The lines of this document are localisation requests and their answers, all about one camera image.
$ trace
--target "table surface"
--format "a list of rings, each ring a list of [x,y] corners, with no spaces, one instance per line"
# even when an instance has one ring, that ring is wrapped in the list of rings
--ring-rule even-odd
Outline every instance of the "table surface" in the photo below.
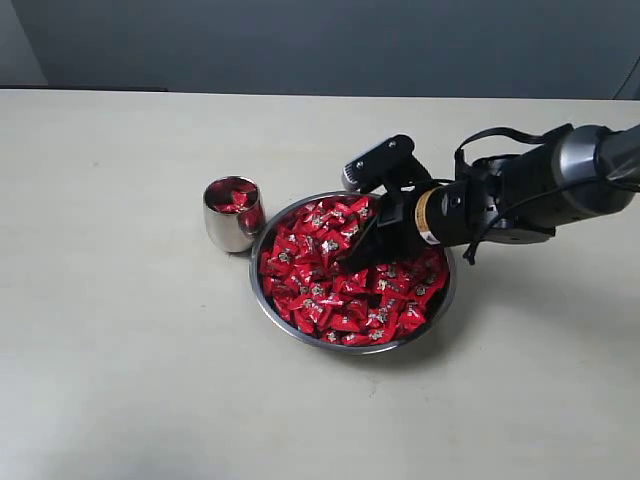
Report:
[[[435,176],[478,130],[624,128],[640,103],[0,91],[0,475],[623,478],[640,467],[640,202],[458,258],[442,323],[378,356],[283,334],[201,195],[269,216],[398,132]],[[512,149],[470,147],[475,157]]]

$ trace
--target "candy pile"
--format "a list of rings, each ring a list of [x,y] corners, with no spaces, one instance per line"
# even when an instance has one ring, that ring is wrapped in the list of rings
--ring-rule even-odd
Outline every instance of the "candy pile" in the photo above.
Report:
[[[238,185],[226,200],[231,203],[216,203],[213,208],[222,213],[239,213],[253,205],[257,198],[258,191],[253,185]]]
[[[413,260],[344,273],[337,259],[374,215],[373,199],[311,202],[277,227],[260,258],[265,296],[280,316],[325,342],[377,345],[410,335],[428,321],[429,300],[449,270],[440,248]]]

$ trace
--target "gray wall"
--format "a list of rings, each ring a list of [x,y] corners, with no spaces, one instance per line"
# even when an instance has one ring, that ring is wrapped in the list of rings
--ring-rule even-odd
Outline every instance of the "gray wall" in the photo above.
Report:
[[[0,0],[0,85],[46,81],[10,0]]]
[[[638,0],[14,4],[49,81],[65,85],[608,98],[640,50]]]

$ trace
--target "stainless steel bowl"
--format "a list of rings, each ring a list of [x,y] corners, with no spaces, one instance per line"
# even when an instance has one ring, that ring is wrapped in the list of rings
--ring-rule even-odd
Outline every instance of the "stainless steel bowl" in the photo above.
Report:
[[[447,263],[449,264],[449,280],[447,281],[447,284],[445,285],[443,291],[436,294],[439,296],[439,300],[441,303],[438,310],[431,317],[431,321],[423,325],[422,327],[418,328],[415,332],[413,332],[413,334],[411,334],[408,337],[405,337],[399,340],[394,340],[389,343],[383,343],[381,345],[369,345],[365,347],[350,347],[347,345],[335,345],[332,343],[323,342],[322,340],[319,340],[317,338],[310,337],[309,335],[306,335],[298,331],[296,328],[292,327],[287,322],[285,322],[280,317],[280,315],[278,315],[278,312],[275,310],[273,305],[271,305],[271,303],[264,296],[264,293],[262,292],[262,282],[260,281],[260,274],[258,272],[258,268],[260,264],[260,255],[264,250],[272,247],[275,234],[276,234],[275,232],[276,226],[282,222],[286,222],[289,219],[290,215],[292,215],[298,208],[314,200],[321,200],[323,198],[328,198],[328,197],[345,197],[347,199],[357,199],[358,197],[361,197],[361,196],[362,195],[358,193],[329,192],[329,193],[321,193],[319,195],[313,195],[311,197],[304,198],[299,202],[295,202],[292,205],[289,205],[287,208],[282,210],[280,213],[278,213],[275,217],[271,219],[271,221],[263,229],[260,236],[256,239],[255,243],[253,244],[253,250],[251,252],[251,264],[249,267],[249,277],[251,279],[251,287],[253,288],[253,292],[255,293],[256,298],[258,299],[258,303],[260,304],[260,307],[262,308],[264,313],[267,314],[267,316],[271,319],[273,323],[275,323],[278,327],[280,327],[282,330],[284,330],[286,333],[288,333],[292,337],[297,338],[298,340],[306,344],[313,345],[314,347],[324,348],[326,350],[332,350],[335,352],[342,352],[342,353],[347,353],[351,355],[367,355],[370,353],[386,352],[387,350],[393,350],[394,348],[398,348],[424,335],[434,327],[434,325],[440,320],[440,318],[442,318],[442,315],[444,315],[444,313],[449,309],[449,306],[451,305],[451,301],[453,300],[453,295],[455,292],[455,285],[456,285],[456,275],[455,275],[456,272],[455,272],[455,263],[453,259],[453,254],[451,253],[451,250],[445,249]],[[370,195],[370,196],[373,198],[377,198],[376,195]]]

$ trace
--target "stainless steel cup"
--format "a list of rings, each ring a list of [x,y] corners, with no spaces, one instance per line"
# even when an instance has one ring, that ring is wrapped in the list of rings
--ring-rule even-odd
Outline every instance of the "stainless steel cup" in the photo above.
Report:
[[[231,192],[234,190],[252,190],[249,193],[249,205],[237,213],[220,211],[217,207],[232,203]],[[243,252],[249,249],[265,224],[258,186],[248,178],[223,177],[205,189],[202,199],[204,223],[214,245],[225,252]]]

